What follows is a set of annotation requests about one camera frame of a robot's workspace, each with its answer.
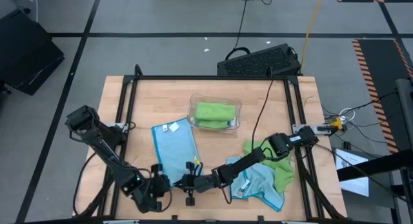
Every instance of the black metal frame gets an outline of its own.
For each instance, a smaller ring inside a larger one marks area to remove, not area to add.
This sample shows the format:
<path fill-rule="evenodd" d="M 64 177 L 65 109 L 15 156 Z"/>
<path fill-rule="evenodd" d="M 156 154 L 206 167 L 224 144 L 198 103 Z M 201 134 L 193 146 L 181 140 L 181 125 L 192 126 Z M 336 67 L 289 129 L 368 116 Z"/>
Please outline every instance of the black metal frame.
<path fill-rule="evenodd" d="M 291 98 L 291 91 L 290 91 L 290 86 L 289 84 L 291 83 L 294 87 L 294 93 L 296 96 L 296 101 L 297 101 L 297 109 L 298 109 L 298 114 L 299 114 L 299 119 L 302 124 L 305 124 L 305 114 L 304 114 L 304 108 L 301 100 L 301 93 L 299 90 L 299 84 L 298 84 L 298 79 L 297 76 L 274 76 L 274 77 L 268 77 L 268 76 L 144 76 L 140 70 L 140 68 L 136 65 L 135 67 L 135 74 L 131 76 L 124 76 L 123 78 L 123 84 L 122 84 L 122 89 L 121 89 L 121 95 L 119 98 L 119 104 L 117 108 L 117 114 L 116 114 L 116 122 L 121 122 L 122 118 L 122 112 L 123 108 L 125 105 L 125 97 L 126 97 L 126 88 L 129 85 L 129 83 L 132 83 L 132 89 L 131 89 L 131 95 L 129 99 L 129 104 L 128 104 L 128 111 L 126 113 L 126 123 L 129 123 L 132 119 L 132 111 L 134 108 L 134 102 L 135 102 L 135 96 L 136 96 L 136 90 L 137 90 L 137 82 L 139 80 L 169 80 L 169 79 L 178 79 L 178 80 L 263 80 L 263 81 L 271 81 L 271 80 L 276 80 L 276 81 L 282 81 L 284 83 L 284 88 L 285 88 L 285 94 L 286 94 L 286 99 L 287 99 L 287 108 L 288 108 L 288 114 L 290 116 L 290 124 L 291 128 L 293 124 L 296 124 L 296 119 L 294 117 L 294 107 L 292 104 L 292 98 Z M 126 136 L 126 141 L 123 145 L 120 146 L 120 153 L 119 157 L 124 160 L 125 159 L 125 154 L 126 154 L 126 147 L 127 147 L 127 139 L 128 136 Z M 316 168 L 314 165 L 314 158 L 312 156 L 312 152 L 310 149 L 306 149 L 306 154 L 307 156 L 307 161 L 308 161 L 308 167 L 310 174 L 312 176 L 312 179 L 314 181 L 317 181 L 317 176 L 316 176 Z M 296 151 L 297 157 L 300 157 L 301 151 L 298 150 Z M 110 176 L 110 169 L 106 168 L 105 172 L 105 179 L 107 179 Z M 301 193 L 303 196 L 303 203 L 304 203 L 304 208 L 305 208 L 305 216 L 306 219 L 309 220 L 312 218 L 312 212 L 311 212 L 311 206 L 310 206 L 310 200 L 308 196 L 308 190 L 307 190 L 307 182 L 304 180 L 303 176 L 299 173 L 299 178 L 300 178 L 300 183 L 301 183 Z M 119 189 L 115 187 L 113 197 L 112 197 L 112 202 L 110 205 L 110 217 L 115 217 L 116 216 L 116 210 L 117 210 L 117 202 L 119 198 Z M 97 215 L 98 216 L 103 216 L 105 213 L 105 205 L 106 205 L 106 196 L 103 198 Z M 316 207 L 317 207 L 317 214 L 319 218 L 324 218 L 324 213 L 323 213 L 323 207 L 318 199 L 316 197 Z"/>

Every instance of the yellow cable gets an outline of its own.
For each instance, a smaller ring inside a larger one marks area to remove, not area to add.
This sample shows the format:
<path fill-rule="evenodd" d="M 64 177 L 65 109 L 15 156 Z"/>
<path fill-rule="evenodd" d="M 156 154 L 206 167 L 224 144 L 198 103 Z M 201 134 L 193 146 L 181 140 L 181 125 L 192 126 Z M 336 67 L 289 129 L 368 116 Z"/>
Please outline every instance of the yellow cable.
<path fill-rule="evenodd" d="M 308 30 L 307 30 L 307 34 L 305 35 L 303 56 L 301 57 L 301 67 L 299 68 L 299 72 L 300 72 L 300 73 L 301 73 L 301 70 L 303 69 L 303 66 L 304 66 L 304 56 L 305 56 L 305 50 L 307 49 L 308 36 L 309 36 L 310 33 L 311 33 L 312 27 L 314 26 L 314 22 L 316 22 L 316 17 L 317 17 L 318 10 L 319 10 L 319 8 L 320 8 L 320 6 L 321 6 L 321 2 L 322 2 L 322 1 L 323 1 L 323 0 L 318 0 L 316 9 L 314 10 L 314 13 L 312 14 L 312 17 L 311 17 L 310 26 L 309 26 L 309 28 L 308 28 Z"/>

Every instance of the green cloth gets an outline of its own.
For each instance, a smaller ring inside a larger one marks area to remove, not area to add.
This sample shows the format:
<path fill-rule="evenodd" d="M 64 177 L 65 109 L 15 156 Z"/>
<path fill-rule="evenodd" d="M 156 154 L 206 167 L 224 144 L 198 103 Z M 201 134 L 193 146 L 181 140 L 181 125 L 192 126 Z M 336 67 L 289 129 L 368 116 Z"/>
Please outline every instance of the green cloth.
<path fill-rule="evenodd" d="M 205 128 L 226 128 L 228 127 L 228 121 L 198 120 L 196 124 L 200 127 L 205 127 Z"/>
<path fill-rule="evenodd" d="M 259 147 L 262 142 L 254 142 L 254 148 Z M 271 145 L 268 141 L 265 141 L 261 149 L 269 148 L 272 152 L 272 155 L 275 156 L 276 153 L 272 150 Z M 270 150 L 265 150 L 264 154 L 266 157 L 271 157 Z M 251 141 L 246 141 L 244 143 L 244 153 L 249 154 L 251 152 Z M 291 156 L 288 155 L 286 158 L 273 162 L 270 160 L 265 160 L 264 165 L 273 168 L 274 172 L 274 186 L 278 194 L 282 194 L 287 187 L 287 185 L 294 181 L 294 169 L 291 167 Z"/>
<path fill-rule="evenodd" d="M 221 103 L 198 102 L 194 117 L 196 120 L 232 121 L 235 117 L 235 106 Z"/>

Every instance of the light blue towel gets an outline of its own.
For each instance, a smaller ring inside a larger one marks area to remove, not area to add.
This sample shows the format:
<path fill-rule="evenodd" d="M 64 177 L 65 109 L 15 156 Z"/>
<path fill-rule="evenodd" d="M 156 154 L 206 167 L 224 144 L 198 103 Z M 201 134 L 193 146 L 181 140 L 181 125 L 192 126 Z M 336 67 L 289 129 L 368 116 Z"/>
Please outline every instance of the light blue towel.
<path fill-rule="evenodd" d="M 227 158 L 227 163 L 234 163 L 239 159 L 241 157 Z M 246 179 L 250 183 L 241 189 Z M 284 193 L 279 195 L 274 188 L 274 169 L 262 163 L 256 163 L 242 171 L 231 184 L 231 193 L 234 199 L 260 198 L 277 212 L 283 208 L 285 200 Z"/>
<path fill-rule="evenodd" d="M 172 132 L 169 126 L 176 122 L 179 128 Z M 168 176 L 171 186 L 188 174 L 187 161 L 194 162 L 199 157 L 191 126 L 186 118 L 166 123 L 168 130 L 163 132 L 162 125 L 152 127 L 154 145 L 159 163 L 163 164 L 163 172 Z"/>

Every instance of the wooden tabletop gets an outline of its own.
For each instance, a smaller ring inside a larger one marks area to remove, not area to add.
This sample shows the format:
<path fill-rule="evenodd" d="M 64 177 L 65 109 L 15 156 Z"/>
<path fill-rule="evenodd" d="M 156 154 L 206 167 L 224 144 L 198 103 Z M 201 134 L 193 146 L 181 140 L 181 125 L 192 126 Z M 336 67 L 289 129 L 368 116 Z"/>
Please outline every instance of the wooden tabletop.
<path fill-rule="evenodd" d="M 99 105 L 101 121 L 114 122 L 123 76 L 108 76 Z M 270 81 L 222 81 L 222 80 L 140 80 L 132 114 L 136 128 L 129 133 L 126 150 L 126 161 L 139 168 L 150 168 L 158 163 L 151 127 L 168 123 L 185 117 L 188 112 L 189 99 L 194 93 L 204 96 L 239 98 L 242 102 L 241 126 L 233 134 L 218 134 L 194 130 L 199 155 L 204 163 L 204 172 L 208 173 L 214 167 L 226 162 L 227 157 L 242 156 L 243 143 L 251 140 L 252 129 L 263 106 Z M 317 86 L 314 77 L 300 77 L 299 87 L 305 104 L 307 123 L 324 122 Z M 296 108 L 294 88 L 290 86 L 296 121 L 299 116 Z M 127 101 L 123 111 L 123 121 L 126 117 Z M 286 103 L 285 89 L 282 81 L 274 81 L 267 105 L 263 111 L 256 130 L 256 140 L 263 139 L 273 133 L 284 132 L 291 134 L 290 120 Z M 319 144 L 330 148 L 327 137 L 320 136 Z M 343 196 L 337 178 L 332 154 L 327 150 L 314 147 L 314 163 L 317 171 L 319 187 L 328 200 L 344 216 L 347 215 Z M 88 156 L 93 153 L 90 148 Z M 208 190 L 205 193 L 195 193 L 195 207 L 185 206 L 186 193 L 178 188 L 172 190 L 173 200 L 170 208 L 163 213 L 148 212 L 142 214 L 135 203 L 119 195 L 116 218 L 121 219 L 170 219 L 178 215 L 179 219 L 220 219 L 220 220 L 256 220 L 263 215 L 265 220 L 305 220 L 303 198 L 297 172 L 296 159 L 292 157 L 292 166 L 296 178 L 285 190 L 285 204 L 281 212 L 275 212 L 257 198 L 233 200 L 228 205 L 219 189 Z M 86 167 L 77 195 L 77 209 L 84 210 L 93 200 L 102 186 L 105 164 L 95 157 Z M 317 216 L 314 194 L 308 186 L 312 206 L 312 215 Z M 165 194 L 160 199 L 165 206 L 170 199 Z M 112 200 L 112 189 L 108 194 L 105 213 Z"/>

